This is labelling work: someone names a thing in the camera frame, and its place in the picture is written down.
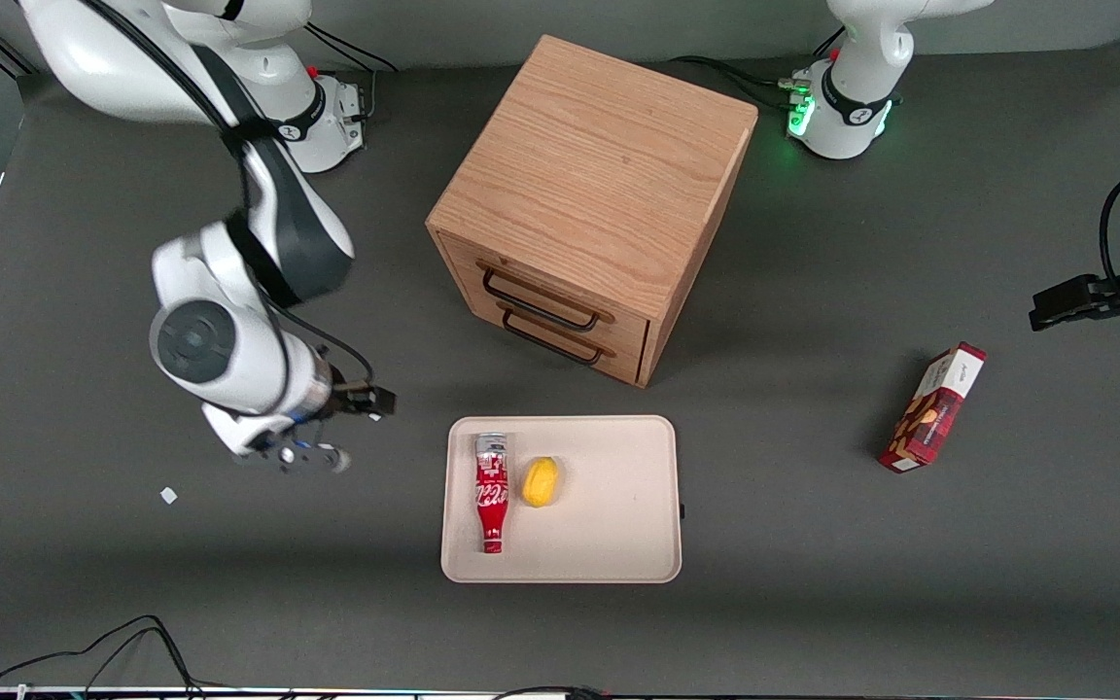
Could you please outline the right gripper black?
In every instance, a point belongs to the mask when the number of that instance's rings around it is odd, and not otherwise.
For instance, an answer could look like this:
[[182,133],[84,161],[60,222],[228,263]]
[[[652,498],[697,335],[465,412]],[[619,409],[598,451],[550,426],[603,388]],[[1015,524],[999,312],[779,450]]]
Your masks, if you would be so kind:
[[360,384],[333,384],[326,402],[314,412],[314,420],[329,420],[335,416],[395,416],[395,411],[396,394],[390,390],[360,388]]

